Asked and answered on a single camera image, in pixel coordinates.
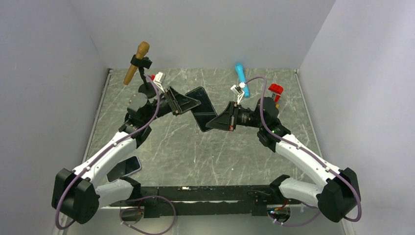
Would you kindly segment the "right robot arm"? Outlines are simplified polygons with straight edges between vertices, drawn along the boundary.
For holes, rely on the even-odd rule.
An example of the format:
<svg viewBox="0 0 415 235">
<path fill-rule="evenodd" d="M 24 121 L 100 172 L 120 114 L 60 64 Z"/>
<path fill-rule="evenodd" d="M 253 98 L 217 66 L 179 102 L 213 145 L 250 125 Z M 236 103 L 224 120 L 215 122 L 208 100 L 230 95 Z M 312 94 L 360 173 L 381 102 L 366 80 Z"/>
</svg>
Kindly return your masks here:
<svg viewBox="0 0 415 235">
<path fill-rule="evenodd" d="M 279 110 L 270 97 L 259 99 L 254 110 L 234 101 L 207 122 L 207 128 L 234 131 L 238 125 L 258 128 L 257 137 L 264 147 L 299 167 L 312 183 L 281 175 L 270 184 L 270 198 L 275 203 L 295 199 L 317 207 L 330 221 L 339 222 L 354 208 L 361 218 L 361 196 L 356 173 L 349 167 L 340 169 L 317 156 L 303 145 L 278 118 Z"/>
</svg>

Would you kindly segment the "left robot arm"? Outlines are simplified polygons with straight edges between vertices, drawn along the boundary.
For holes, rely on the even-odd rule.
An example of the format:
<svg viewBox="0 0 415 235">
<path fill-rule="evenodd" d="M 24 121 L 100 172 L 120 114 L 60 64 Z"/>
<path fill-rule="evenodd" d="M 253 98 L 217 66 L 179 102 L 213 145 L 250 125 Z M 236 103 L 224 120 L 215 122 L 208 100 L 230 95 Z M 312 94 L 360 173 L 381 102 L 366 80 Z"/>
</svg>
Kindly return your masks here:
<svg viewBox="0 0 415 235">
<path fill-rule="evenodd" d="M 129 175 L 135 172 L 131 153 L 148 138 L 150 124 L 167 114 L 182 115 L 202 106 L 194 89 L 181 94 L 169 87 L 156 91 L 150 101 L 143 94 L 132 97 L 123 124 L 113 138 L 90 159 L 72 170 L 63 168 L 55 176 L 51 205 L 79 224 L 88 222 L 98 209 L 118 201 L 133 206 L 142 197 L 141 184 Z"/>
</svg>

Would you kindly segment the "black phone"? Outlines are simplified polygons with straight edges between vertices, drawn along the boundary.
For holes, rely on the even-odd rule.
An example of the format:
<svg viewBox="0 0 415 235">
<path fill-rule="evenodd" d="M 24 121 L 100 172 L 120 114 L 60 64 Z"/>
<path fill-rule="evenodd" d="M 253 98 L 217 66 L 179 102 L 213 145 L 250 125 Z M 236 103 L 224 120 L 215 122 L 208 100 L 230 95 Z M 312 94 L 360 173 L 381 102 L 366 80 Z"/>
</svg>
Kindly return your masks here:
<svg viewBox="0 0 415 235">
<path fill-rule="evenodd" d="M 206 124 L 217 117 L 217 112 L 205 88 L 201 86 L 197 87 L 187 92 L 185 95 L 201 102 L 200 105 L 191 109 L 192 115 L 195 118 L 200 130 L 202 132 L 211 130 L 211 128 L 207 127 Z"/>
</svg>

